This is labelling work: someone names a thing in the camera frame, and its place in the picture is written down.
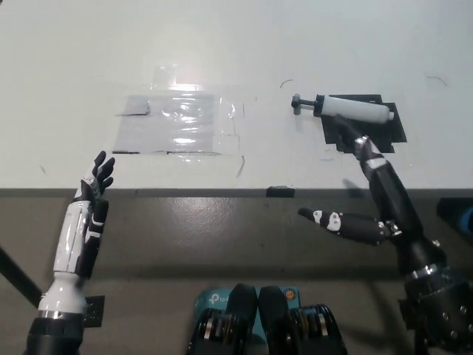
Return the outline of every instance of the gray floor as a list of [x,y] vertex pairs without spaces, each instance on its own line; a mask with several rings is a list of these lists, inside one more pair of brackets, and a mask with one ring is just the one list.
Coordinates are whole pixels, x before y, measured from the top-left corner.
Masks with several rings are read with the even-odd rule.
[[[350,354],[409,354],[397,308],[395,254],[340,240],[296,215],[300,206],[375,214],[363,199],[117,199],[87,294],[106,295],[103,327],[82,354],[184,354],[194,298],[237,282],[293,284],[305,305],[325,302]],[[471,247],[416,201],[428,236],[470,276]],[[43,288],[67,200],[2,198],[0,243]],[[0,354],[20,354],[35,310],[0,278]]]

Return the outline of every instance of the black bracket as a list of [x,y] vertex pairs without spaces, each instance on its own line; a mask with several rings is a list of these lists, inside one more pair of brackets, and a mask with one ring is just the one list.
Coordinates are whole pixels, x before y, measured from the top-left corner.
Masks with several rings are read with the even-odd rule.
[[99,328],[102,326],[105,296],[86,297],[87,314],[84,317],[85,328]]
[[[344,98],[346,100],[354,100],[361,102],[369,102],[371,104],[384,105],[394,112],[394,118],[385,124],[370,124],[368,122],[352,121],[353,126],[362,134],[370,137],[371,141],[378,147],[381,153],[394,153],[393,143],[407,142],[404,128],[402,127],[396,104],[391,102],[383,102],[381,95],[330,95],[334,98]],[[342,139],[338,127],[330,116],[323,115],[321,117],[322,126],[324,128],[324,136],[326,144],[335,144],[339,152],[352,154],[353,149],[346,146]]]

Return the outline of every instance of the metal rod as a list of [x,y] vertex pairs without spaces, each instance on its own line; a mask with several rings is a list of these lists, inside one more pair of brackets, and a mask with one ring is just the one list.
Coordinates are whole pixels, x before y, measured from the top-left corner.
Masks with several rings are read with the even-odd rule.
[[0,247],[0,273],[30,302],[35,308],[41,301],[39,287],[19,268],[10,255]]
[[308,106],[314,106],[314,101],[310,101],[310,100],[299,100],[299,103],[301,105],[308,105]]

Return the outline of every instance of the black robotic wrist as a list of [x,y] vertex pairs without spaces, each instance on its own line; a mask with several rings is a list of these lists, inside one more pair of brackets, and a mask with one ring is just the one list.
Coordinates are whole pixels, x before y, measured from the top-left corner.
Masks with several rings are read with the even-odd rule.
[[473,350],[473,290],[450,267],[411,279],[400,302],[407,328],[419,331],[429,346],[452,353]]
[[431,240],[422,234],[411,237],[411,240],[392,240],[398,255],[399,274],[404,277],[428,272],[429,268],[440,268],[446,265],[446,254]]
[[26,355],[78,355],[83,335],[82,314],[66,319],[35,318],[28,333]]

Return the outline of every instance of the white cylinder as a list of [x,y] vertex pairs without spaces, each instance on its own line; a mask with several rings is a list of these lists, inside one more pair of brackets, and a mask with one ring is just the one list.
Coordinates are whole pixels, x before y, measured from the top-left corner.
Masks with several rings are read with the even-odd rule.
[[350,120],[385,124],[394,118],[394,112],[384,105],[346,100],[344,98],[324,97],[321,113],[327,116],[342,115]]
[[39,303],[39,311],[85,314],[84,280],[76,274],[55,272],[54,282]]

